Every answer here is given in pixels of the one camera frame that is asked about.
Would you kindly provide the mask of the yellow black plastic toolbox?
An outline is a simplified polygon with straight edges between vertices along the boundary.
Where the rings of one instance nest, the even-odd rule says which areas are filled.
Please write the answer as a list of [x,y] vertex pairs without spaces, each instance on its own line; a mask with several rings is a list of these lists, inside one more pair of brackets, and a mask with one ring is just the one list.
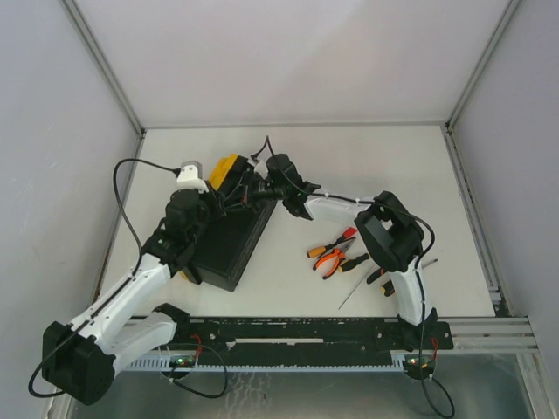
[[[209,182],[227,196],[248,168],[252,166],[247,158],[230,155],[219,160]],[[234,291],[275,207],[276,203],[268,203],[257,211],[227,213],[211,223],[181,276],[196,285]]]

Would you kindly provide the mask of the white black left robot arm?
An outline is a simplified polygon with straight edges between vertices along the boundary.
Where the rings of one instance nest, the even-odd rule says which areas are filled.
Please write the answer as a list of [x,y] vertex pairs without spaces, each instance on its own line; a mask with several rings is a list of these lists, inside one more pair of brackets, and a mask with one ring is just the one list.
[[133,326],[126,324],[147,297],[187,266],[207,226],[223,215],[223,196],[207,182],[174,192],[135,265],[82,314],[45,329],[42,361],[33,374],[60,395],[92,405],[145,353],[176,339],[194,342],[190,316],[169,303]]

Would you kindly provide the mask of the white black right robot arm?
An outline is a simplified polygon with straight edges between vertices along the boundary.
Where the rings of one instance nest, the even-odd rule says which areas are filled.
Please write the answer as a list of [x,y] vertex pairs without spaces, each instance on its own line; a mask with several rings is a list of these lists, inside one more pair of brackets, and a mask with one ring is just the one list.
[[397,294],[397,317],[419,327],[436,317],[424,288],[421,259],[424,231],[431,227],[412,215],[389,191],[374,198],[331,194],[321,185],[305,181],[285,154],[265,161],[230,155],[217,164],[210,184],[224,194],[227,210],[280,202],[295,217],[354,225],[367,254],[380,271],[390,275]]

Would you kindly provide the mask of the orange needle nose pliers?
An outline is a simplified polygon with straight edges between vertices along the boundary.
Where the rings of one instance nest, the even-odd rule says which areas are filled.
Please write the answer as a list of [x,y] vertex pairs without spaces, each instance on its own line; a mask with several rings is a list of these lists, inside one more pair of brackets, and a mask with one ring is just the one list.
[[330,269],[327,273],[322,276],[323,280],[331,278],[336,270],[339,268],[342,260],[346,257],[346,251],[352,246],[354,238],[347,240],[337,246],[335,246],[331,251],[328,251],[325,255],[320,256],[314,263],[313,270],[317,271],[326,262],[331,262]]

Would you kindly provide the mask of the black orange long screwdriver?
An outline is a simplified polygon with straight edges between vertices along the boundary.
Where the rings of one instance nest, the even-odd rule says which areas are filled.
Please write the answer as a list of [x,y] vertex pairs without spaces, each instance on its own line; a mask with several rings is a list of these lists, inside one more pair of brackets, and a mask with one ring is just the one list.
[[340,272],[348,272],[355,269],[359,264],[366,262],[369,260],[369,254],[363,253],[362,255],[355,257],[355,258],[344,258],[339,264],[339,271]]

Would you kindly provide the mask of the thin metal rod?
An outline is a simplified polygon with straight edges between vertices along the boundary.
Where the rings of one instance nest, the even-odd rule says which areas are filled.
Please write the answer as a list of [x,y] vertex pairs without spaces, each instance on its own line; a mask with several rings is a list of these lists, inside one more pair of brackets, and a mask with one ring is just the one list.
[[338,306],[337,310],[341,310],[346,303],[349,301],[349,299],[352,297],[352,295],[355,293],[355,291],[359,288],[359,286],[363,283],[366,282],[366,280],[369,278],[369,276],[374,273],[377,270],[378,266],[376,264],[373,264],[369,270],[363,275],[363,277],[352,287],[352,289],[350,290],[349,294],[344,298],[344,300],[341,302],[341,304]]

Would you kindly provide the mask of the red handled screwdriver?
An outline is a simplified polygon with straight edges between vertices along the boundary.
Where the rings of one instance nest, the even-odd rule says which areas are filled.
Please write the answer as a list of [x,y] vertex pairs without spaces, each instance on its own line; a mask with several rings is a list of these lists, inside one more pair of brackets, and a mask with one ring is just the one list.
[[345,231],[343,231],[343,233],[338,238],[336,238],[336,240],[333,243],[326,245],[325,249],[329,251],[333,249],[335,246],[337,246],[338,244],[344,243],[345,241],[351,239],[356,234],[356,232],[357,232],[356,228],[348,227]]

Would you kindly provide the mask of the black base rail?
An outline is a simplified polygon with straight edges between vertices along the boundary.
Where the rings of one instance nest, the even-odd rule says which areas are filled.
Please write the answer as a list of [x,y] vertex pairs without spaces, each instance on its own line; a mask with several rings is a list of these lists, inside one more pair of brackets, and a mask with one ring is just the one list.
[[393,318],[233,318],[193,317],[190,331],[204,342],[313,340],[315,343],[372,343],[379,351],[451,350],[450,325],[405,326]]

